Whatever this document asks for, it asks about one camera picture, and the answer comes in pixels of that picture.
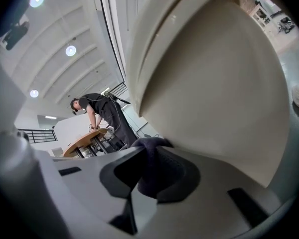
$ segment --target white ceiling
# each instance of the white ceiling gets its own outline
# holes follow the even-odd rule
[[[44,0],[25,12],[30,26],[26,36],[11,51],[0,45],[1,65],[27,96],[37,89],[38,98],[66,108],[74,97],[121,82],[91,33],[86,6],[81,0]],[[68,45],[77,49],[72,57],[65,54]]]

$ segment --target wooden table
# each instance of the wooden table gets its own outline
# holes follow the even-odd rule
[[[104,153],[108,154],[106,148],[100,141],[100,139],[106,134],[107,131],[108,130],[106,128],[100,128],[97,131],[87,133],[86,135],[82,136],[80,139],[76,140],[75,143],[71,144],[63,152],[63,157],[75,157],[75,155],[78,155],[80,158],[84,158],[84,156],[82,155],[82,152],[79,149],[82,147],[87,147],[93,156],[97,156],[94,149],[91,146],[91,144],[92,144],[91,140],[93,140],[93,139],[100,146],[100,148],[104,151]]]

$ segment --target black shirt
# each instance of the black shirt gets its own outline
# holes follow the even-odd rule
[[[97,114],[100,114],[99,110],[101,110],[103,106],[109,101],[111,101],[111,99],[104,97],[101,94],[92,93],[82,96],[79,99],[79,105],[84,110],[86,110],[87,105],[90,105]]]

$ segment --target black railing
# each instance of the black railing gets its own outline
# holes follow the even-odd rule
[[[125,85],[125,82],[118,84],[115,88],[111,89],[109,92],[116,97],[120,97],[128,88]]]
[[[37,130],[37,129],[18,129],[25,132],[29,137],[30,143],[57,141],[53,130]]]

